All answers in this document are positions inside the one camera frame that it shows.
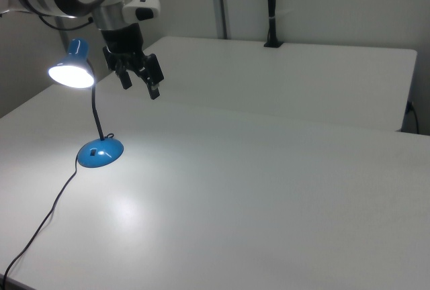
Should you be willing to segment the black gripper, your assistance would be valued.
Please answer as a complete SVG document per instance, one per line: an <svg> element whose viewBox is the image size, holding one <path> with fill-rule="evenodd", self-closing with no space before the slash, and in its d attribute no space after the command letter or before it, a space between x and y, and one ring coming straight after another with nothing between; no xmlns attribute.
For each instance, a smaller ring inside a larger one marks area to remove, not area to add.
<svg viewBox="0 0 430 290"><path fill-rule="evenodd" d="M160 96L159 83L164 79L155 54L145 55L140 27L137 23L119 30L102 30L106 46L103 55L107 67L116 73L124 90L132 86L128 71L140 77L146 84L149 96L155 100Z"/></svg>

